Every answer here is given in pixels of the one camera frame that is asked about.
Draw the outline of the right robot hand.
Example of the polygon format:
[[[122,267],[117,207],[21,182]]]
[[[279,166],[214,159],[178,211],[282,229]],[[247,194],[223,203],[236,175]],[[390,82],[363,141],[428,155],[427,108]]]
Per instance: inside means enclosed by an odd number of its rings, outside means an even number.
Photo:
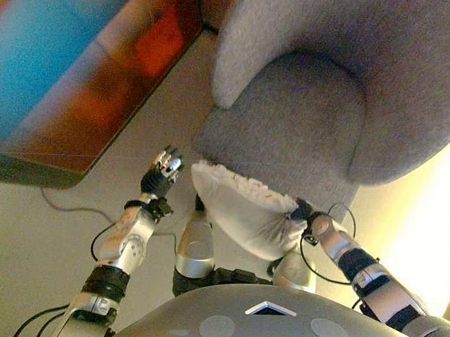
[[[314,212],[310,203],[301,198],[296,199],[297,207],[290,213],[290,219],[294,221],[306,221]]]

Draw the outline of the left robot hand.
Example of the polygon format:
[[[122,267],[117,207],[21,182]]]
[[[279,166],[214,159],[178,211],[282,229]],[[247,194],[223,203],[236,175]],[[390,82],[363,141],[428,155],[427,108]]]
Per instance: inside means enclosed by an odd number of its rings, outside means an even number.
[[[140,184],[142,194],[147,193],[157,198],[167,195],[184,168],[182,156],[177,156],[177,152],[178,148],[171,145],[167,145],[159,152],[142,177]]]

